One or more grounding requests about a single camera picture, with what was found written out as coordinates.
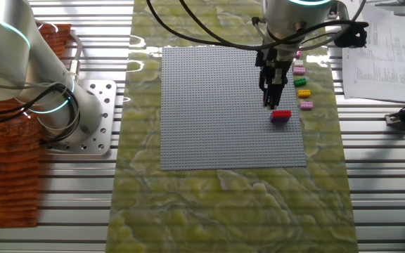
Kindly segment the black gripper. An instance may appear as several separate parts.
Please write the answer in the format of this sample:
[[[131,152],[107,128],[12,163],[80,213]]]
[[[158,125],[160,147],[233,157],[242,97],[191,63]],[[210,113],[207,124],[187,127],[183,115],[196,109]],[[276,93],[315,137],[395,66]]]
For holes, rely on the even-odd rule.
[[[287,84],[287,73],[292,60],[282,60],[275,48],[263,49],[257,52],[255,66],[260,68],[259,88],[263,93],[263,106],[270,107],[270,96],[268,94],[268,84],[266,75],[275,75],[271,84],[271,108],[279,106],[283,89]]]

